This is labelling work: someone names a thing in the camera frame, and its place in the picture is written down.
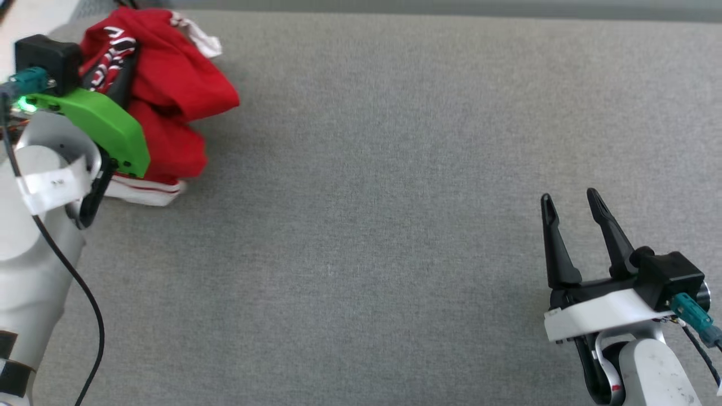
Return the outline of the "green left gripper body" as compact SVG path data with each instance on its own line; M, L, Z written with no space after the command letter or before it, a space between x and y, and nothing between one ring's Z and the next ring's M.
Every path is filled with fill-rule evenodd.
M49 147L70 161L83 155L92 174L100 170L95 155L103 148L117 161L119 172L146 175L151 158L142 126L108 96L76 88L64 96L30 94L25 100L36 111L21 136L21 147Z

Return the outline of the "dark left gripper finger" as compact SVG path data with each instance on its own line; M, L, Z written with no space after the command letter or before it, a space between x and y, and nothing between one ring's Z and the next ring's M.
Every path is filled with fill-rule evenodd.
M139 60L135 38L85 39L85 89L129 107Z
M108 186L118 169L118 160L112 158L104 148L99 148L99 156L100 170L93 179L90 193L82 199L80 204L78 228L82 230L92 226Z

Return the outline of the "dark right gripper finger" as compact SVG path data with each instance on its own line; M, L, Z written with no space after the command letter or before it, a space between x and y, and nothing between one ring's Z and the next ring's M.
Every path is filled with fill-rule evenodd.
M614 280L626 280L637 275L639 270L629 258L635 251L616 218L612 215L598 190L588 188L586 197L594 221L599 225L610 259L609 274Z
M552 196L548 193L542 195L540 206L548 286L552 289L578 286L582 283L582 277L574 267L563 241L559 229L560 219Z

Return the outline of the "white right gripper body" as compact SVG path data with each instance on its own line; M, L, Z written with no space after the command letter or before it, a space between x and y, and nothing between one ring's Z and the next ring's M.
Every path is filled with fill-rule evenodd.
M672 315L650 307L633 288L635 281L606 279L552 288L544 314L547 339L557 342Z

